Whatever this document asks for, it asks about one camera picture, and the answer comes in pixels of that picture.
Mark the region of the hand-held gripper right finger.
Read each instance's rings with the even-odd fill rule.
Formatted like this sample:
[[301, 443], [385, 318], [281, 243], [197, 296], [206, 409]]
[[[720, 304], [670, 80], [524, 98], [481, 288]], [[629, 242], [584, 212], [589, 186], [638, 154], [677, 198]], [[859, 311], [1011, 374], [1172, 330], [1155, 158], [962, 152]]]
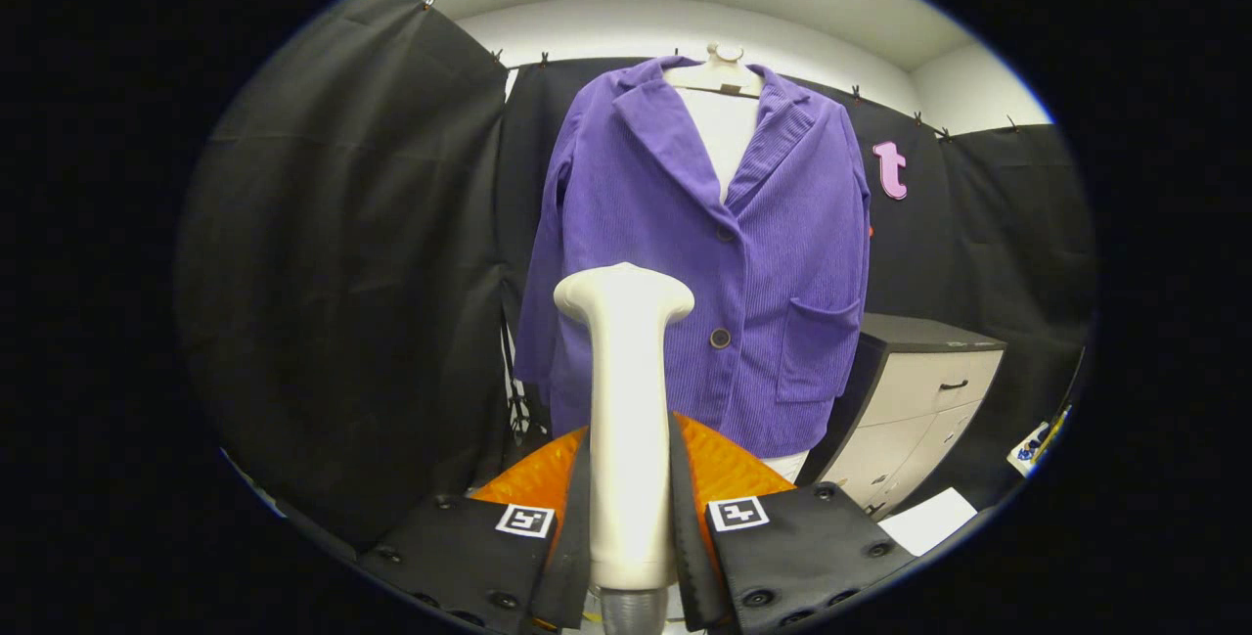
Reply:
[[836, 483], [788, 483], [715, 430], [670, 418], [671, 535], [686, 626], [798, 634], [885, 590], [914, 556]]

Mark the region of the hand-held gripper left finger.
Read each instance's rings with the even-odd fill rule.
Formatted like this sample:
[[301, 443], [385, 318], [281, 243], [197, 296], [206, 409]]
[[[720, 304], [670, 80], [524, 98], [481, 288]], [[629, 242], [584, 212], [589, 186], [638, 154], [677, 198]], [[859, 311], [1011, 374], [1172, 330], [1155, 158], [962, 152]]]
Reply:
[[464, 632], [577, 627], [590, 582], [588, 431], [552, 440], [473, 495], [424, 498], [358, 569]]

